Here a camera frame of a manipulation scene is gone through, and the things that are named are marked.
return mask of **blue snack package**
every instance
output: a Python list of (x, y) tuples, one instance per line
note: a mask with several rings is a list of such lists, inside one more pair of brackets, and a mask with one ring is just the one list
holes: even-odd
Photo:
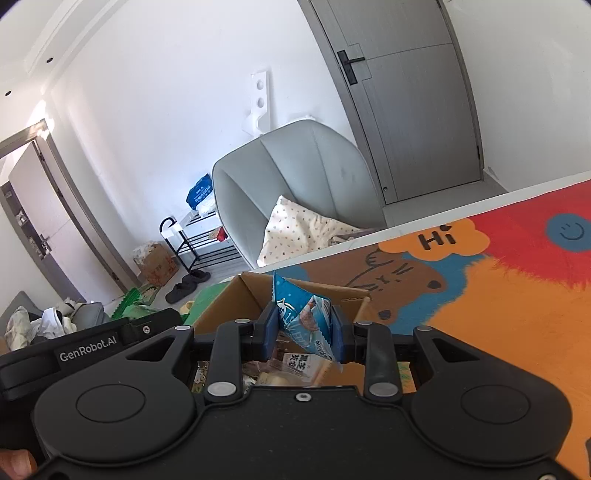
[(211, 194), (211, 192), (213, 192), (213, 182), (209, 173), (207, 173), (197, 181), (191, 190), (189, 190), (187, 203), (193, 210), (197, 210), (197, 205), (204, 201), (207, 195)]
[(280, 329), (304, 348), (335, 360), (330, 347), (330, 300), (305, 291), (273, 272), (272, 300), (279, 307)]

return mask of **gray door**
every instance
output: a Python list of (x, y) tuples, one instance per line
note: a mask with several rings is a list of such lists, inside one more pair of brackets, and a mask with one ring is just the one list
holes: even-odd
[(437, 0), (311, 3), (355, 103), (386, 203), (480, 180), (466, 85)]

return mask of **smiley face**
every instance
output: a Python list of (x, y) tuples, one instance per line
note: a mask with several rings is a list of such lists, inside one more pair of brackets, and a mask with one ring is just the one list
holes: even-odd
[(591, 222), (574, 213), (553, 216), (546, 224), (552, 243), (570, 252), (591, 250)]
[(583, 228), (583, 225), (578, 222), (575, 222), (573, 225), (565, 222), (564, 225), (560, 227), (560, 229), (562, 230), (562, 232), (560, 232), (560, 236), (565, 240), (581, 240), (585, 235), (585, 229)]

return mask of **black handle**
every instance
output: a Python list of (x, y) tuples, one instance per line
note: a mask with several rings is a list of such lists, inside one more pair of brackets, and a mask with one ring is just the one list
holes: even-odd
[(358, 57), (358, 58), (356, 58), (356, 59), (345, 60), (345, 61), (343, 62), (343, 65), (348, 65), (348, 64), (350, 64), (350, 63), (356, 63), (356, 62), (358, 62), (358, 61), (364, 61), (364, 60), (365, 60), (365, 57)]
[(355, 76), (355, 72), (353, 71), (353, 67), (351, 66), (352, 63), (357, 63), (359, 61), (365, 61), (365, 57), (359, 57), (357, 59), (349, 59), (347, 52), (344, 50), (340, 50), (336, 53), (339, 56), (339, 60), (343, 66), (343, 70), (345, 71), (345, 76), (349, 81), (350, 85), (357, 84), (357, 77)]
[(357, 322), (353, 331), (367, 337), (363, 396), (382, 403), (402, 400), (402, 382), (390, 329), (379, 323)]

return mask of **ceiling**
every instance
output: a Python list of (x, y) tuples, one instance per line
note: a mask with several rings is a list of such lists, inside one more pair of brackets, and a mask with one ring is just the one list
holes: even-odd
[(45, 93), (125, 1), (20, 0), (0, 19), (0, 94)]
[(0, 20), (0, 67), (22, 62), (62, 0), (20, 0)]

